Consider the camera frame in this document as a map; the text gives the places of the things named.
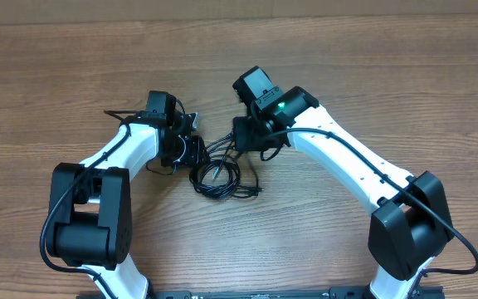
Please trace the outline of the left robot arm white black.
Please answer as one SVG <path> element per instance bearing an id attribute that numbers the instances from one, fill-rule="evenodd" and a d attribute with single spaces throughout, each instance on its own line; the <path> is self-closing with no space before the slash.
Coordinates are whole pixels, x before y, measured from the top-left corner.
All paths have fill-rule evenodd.
<path id="1" fill-rule="evenodd" d="M 197 113 L 130 111 L 99 152 L 79 164 L 58 164 L 40 236 L 44 263 L 58 272 L 84 273 L 103 298 L 147 297 L 149 280 L 129 255 L 130 183 L 156 157 L 186 163 L 197 127 Z"/>

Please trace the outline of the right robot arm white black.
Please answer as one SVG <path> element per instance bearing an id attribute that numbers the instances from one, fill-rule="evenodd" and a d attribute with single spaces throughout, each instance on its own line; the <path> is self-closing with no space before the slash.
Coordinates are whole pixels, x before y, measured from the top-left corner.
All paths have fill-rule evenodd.
<path id="1" fill-rule="evenodd" d="M 370 217 L 368 249 L 378 270 L 366 287 L 355 289 L 356 295 L 427 297 L 419 283 L 455 236 L 445 190 L 434 174 L 414 176 L 387 162 L 321 105 L 236 117 L 232 133 L 240 153 L 287 145 L 307 154 L 362 204 Z"/>

